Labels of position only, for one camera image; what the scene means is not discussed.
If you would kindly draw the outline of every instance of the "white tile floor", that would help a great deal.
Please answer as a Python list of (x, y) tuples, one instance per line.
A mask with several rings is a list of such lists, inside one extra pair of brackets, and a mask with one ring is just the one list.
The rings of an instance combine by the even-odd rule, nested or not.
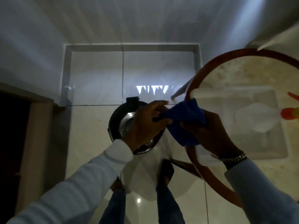
[[(141, 100), (145, 102), (168, 100), (175, 92), (171, 85), (183, 85), (194, 76), (193, 53), (163, 52), (156, 53), (156, 56), (155, 53), (125, 52), (123, 75), (121, 52), (73, 53), (71, 83), (72, 87), (75, 86), (72, 94), (74, 106), (66, 177), (112, 143), (107, 132), (108, 122), (123, 98), (144, 93)], [(161, 85), (158, 90), (162, 91), (154, 94), (153, 90), (139, 93), (137, 87), (135, 91), (131, 90), (143, 85), (146, 89), (147, 86)], [(165, 86), (169, 86), (169, 93), (163, 92)], [(135, 156), (123, 170), (121, 178), (127, 192), (125, 223), (158, 223), (155, 185), (159, 164), (164, 157), (190, 162), (184, 148), (167, 130), (153, 150)], [(248, 223), (240, 208), (216, 194), (203, 180), (180, 168), (174, 169), (169, 189), (186, 223)], [(99, 222), (111, 195), (109, 190), (90, 223)]]

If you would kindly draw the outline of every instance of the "jeans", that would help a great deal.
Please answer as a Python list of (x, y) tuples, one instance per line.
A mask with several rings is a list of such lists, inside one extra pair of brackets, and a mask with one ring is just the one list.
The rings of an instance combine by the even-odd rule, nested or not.
[[(159, 224), (185, 224), (180, 207), (165, 185), (156, 188)], [(126, 193), (124, 189), (114, 191), (99, 224), (124, 224)]]

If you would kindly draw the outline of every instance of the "cooking pot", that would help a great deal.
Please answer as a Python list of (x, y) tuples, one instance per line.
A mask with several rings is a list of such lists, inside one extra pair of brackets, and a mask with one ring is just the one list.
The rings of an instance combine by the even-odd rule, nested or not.
[[(122, 139), (130, 129), (136, 111), (145, 105), (147, 103), (139, 101), (139, 97), (127, 97), (126, 103), (119, 106), (113, 112), (108, 125), (108, 132), (112, 141)], [(150, 151), (158, 143), (163, 132), (160, 131), (153, 139), (136, 149), (134, 155)]]

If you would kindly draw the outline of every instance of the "white long-sleeve shirt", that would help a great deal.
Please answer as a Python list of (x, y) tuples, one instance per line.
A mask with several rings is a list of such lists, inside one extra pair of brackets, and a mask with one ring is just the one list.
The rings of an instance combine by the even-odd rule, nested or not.
[[(132, 159), (126, 143), (115, 140), (102, 154), (81, 166), (8, 223), (88, 223), (112, 183)], [(237, 164), (225, 176), (241, 199), (251, 223), (299, 223), (299, 205), (275, 188), (251, 160)]]

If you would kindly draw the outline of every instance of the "foot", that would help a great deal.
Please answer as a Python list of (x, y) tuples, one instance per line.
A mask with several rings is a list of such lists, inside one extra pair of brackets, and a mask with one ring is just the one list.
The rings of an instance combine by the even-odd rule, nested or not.
[(120, 181), (120, 179), (117, 177), (117, 179), (115, 180), (115, 182), (111, 185), (110, 189), (112, 190), (112, 192), (114, 192), (117, 189), (122, 189), (123, 185)]
[(172, 176), (174, 174), (174, 169), (171, 162), (167, 159), (162, 161), (162, 166), (158, 178), (158, 185), (168, 185)]

